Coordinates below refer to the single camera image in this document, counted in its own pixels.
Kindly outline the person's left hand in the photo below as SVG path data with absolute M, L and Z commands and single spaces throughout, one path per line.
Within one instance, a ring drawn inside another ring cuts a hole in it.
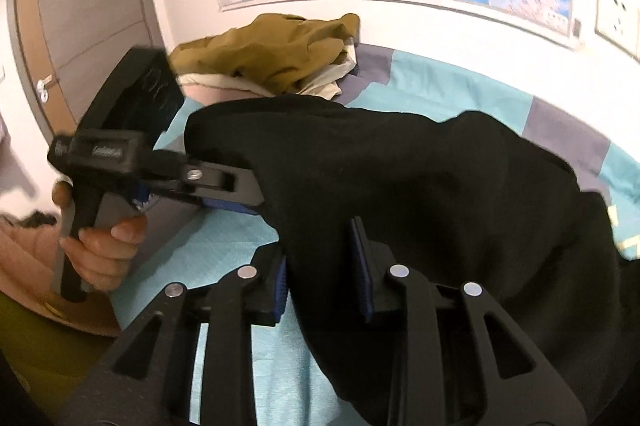
M 61 235 L 56 254 L 95 290 L 111 293 L 128 276 L 147 230 L 145 215 L 119 220 L 108 229 L 82 228 L 77 238 Z

